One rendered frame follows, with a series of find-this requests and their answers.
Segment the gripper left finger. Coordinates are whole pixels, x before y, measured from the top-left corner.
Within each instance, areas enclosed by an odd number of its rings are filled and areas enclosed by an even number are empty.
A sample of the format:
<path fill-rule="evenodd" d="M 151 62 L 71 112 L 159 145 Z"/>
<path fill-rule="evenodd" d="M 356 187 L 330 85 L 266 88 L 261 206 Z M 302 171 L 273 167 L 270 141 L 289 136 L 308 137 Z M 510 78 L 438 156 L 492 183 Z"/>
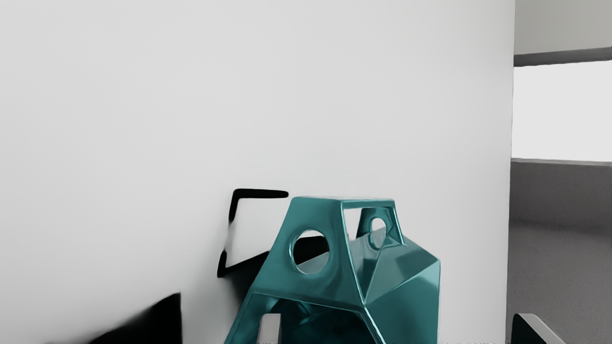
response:
<path fill-rule="evenodd" d="M 281 314 L 267 313 L 262 316 L 257 344 L 282 344 Z"/>

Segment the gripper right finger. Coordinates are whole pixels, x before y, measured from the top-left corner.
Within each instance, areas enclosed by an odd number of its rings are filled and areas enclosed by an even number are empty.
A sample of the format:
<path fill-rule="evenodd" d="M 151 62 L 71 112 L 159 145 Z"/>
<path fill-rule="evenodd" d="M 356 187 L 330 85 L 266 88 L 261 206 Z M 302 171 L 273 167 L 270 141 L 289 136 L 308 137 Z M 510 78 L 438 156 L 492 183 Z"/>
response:
<path fill-rule="evenodd" d="M 511 344 L 566 344 L 562 338 L 532 313 L 512 317 Z"/>

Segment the teal faceted mug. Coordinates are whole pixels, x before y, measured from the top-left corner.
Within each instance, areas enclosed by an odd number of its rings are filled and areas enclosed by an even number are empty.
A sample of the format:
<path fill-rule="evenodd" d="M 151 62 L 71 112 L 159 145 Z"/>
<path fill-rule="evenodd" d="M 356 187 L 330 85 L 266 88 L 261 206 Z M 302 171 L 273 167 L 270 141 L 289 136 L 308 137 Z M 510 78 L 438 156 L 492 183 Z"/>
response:
<path fill-rule="evenodd" d="M 404 237 L 391 199 L 295 197 L 224 344 L 437 344 L 441 261 Z"/>

